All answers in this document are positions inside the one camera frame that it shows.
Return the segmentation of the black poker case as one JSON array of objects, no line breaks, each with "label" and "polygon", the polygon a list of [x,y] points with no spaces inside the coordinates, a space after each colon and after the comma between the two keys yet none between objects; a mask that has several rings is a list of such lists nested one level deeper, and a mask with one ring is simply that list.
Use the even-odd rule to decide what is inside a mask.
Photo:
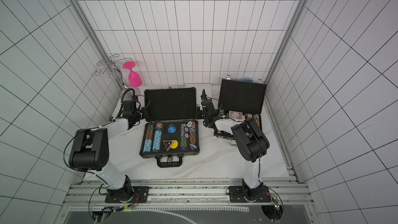
[{"label": "black poker case", "polygon": [[160,168],[182,165],[183,157],[200,153],[197,90],[190,88],[144,91],[146,124],[142,158],[155,158]]},{"label": "black poker case", "polygon": [[265,84],[248,83],[223,79],[218,97],[217,110],[227,116],[234,112],[233,119],[240,121],[253,118],[259,128],[262,128],[262,109],[265,99]]}]

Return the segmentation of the silver poker case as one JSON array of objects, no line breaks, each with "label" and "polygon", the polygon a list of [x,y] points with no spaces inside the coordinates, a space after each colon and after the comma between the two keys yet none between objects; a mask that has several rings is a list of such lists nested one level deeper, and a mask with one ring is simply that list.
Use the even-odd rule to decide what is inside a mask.
[{"label": "silver poker case", "polygon": [[186,84],[186,87],[205,88],[211,87],[211,84]]}]

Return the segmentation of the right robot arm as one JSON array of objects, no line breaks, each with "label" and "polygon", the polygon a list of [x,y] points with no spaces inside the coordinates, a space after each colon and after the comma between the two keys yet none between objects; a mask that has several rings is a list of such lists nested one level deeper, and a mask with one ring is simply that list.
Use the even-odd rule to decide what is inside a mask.
[{"label": "right robot arm", "polygon": [[204,126],[233,135],[241,156],[246,160],[245,176],[242,180],[242,191],[246,199],[266,191],[260,179],[261,158],[269,149],[269,141],[253,118],[236,121],[216,110],[212,99],[202,95],[201,99]]}]

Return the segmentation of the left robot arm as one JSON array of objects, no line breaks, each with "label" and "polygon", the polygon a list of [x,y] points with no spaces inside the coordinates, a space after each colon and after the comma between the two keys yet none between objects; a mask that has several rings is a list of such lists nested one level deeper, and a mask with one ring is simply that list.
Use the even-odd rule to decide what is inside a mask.
[{"label": "left robot arm", "polygon": [[69,159],[64,163],[72,170],[93,174],[107,190],[107,196],[116,202],[138,202],[140,195],[109,160],[109,140],[134,127],[142,119],[141,104],[135,96],[122,100],[116,118],[91,129],[80,129],[69,141],[72,146]]}]

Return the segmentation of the pink hourglass object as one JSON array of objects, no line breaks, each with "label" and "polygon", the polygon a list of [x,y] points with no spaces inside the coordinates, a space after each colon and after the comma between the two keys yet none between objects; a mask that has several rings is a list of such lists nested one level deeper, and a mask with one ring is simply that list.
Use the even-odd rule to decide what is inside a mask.
[{"label": "pink hourglass object", "polygon": [[136,63],[133,61],[128,61],[123,64],[123,68],[130,71],[128,75],[128,80],[133,88],[138,88],[143,84],[141,76],[135,72],[133,69],[136,67]]}]

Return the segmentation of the blue round object behind case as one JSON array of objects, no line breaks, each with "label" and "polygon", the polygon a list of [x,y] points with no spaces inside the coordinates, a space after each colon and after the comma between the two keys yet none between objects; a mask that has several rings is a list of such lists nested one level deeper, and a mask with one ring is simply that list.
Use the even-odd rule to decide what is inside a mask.
[{"label": "blue round object behind case", "polygon": [[242,82],[246,82],[246,83],[253,83],[254,82],[254,79],[251,78],[251,77],[243,77],[241,80],[242,80]]}]

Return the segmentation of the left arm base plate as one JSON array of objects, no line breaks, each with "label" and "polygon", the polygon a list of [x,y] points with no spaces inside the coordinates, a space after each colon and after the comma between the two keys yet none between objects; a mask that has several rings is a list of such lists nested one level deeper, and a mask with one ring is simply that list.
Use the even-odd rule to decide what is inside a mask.
[{"label": "left arm base plate", "polygon": [[107,190],[105,203],[146,203],[149,195],[149,187],[135,186],[130,189]]}]

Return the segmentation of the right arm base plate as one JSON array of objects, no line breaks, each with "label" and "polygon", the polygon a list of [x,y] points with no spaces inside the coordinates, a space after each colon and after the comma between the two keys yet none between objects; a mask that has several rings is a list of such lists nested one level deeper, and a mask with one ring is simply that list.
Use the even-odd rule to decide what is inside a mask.
[{"label": "right arm base plate", "polygon": [[244,186],[230,186],[226,190],[232,203],[270,203],[272,202],[267,186],[260,185],[255,189]]}]

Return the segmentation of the aluminium mounting rail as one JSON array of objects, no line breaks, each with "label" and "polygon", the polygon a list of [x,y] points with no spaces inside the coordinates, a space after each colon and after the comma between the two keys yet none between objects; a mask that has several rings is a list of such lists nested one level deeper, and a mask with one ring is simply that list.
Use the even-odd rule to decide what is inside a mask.
[{"label": "aluminium mounting rail", "polygon": [[267,178],[266,191],[256,197],[244,195],[242,182],[237,179],[133,180],[135,198],[141,205],[238,205],[314,204],[306,184],[293,178]]}]

